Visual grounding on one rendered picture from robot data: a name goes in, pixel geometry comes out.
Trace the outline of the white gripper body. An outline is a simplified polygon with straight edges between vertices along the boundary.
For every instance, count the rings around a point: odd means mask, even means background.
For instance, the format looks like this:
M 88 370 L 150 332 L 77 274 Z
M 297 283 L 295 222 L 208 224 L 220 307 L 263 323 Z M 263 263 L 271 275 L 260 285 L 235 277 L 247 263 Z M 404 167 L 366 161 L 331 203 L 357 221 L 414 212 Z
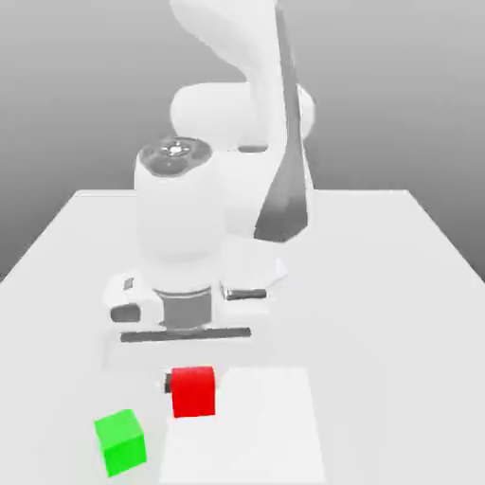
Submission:
M 273 349 L 269 324 L 189 331 L 112 324 L 100 332 L 100 362 L 110 370 L 258 366 Z

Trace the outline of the small red cube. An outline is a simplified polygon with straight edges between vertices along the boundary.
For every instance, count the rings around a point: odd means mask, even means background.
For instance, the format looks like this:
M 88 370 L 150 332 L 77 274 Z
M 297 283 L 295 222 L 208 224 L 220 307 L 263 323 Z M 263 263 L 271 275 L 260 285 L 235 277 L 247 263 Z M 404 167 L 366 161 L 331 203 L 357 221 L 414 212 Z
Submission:
M 176 419 L 215 414 L 213 367 L 174 368 L 171 372 L 172 413 Z

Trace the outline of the small green cube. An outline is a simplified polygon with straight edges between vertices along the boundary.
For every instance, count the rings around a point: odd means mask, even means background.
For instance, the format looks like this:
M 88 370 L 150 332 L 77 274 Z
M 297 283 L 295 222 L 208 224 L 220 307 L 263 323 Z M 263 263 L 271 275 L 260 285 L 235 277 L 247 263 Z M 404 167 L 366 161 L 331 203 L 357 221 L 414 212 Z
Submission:
M 132 409 L 94 421 L 106 475 L 118 476 L 147 461 L 145 435 Z

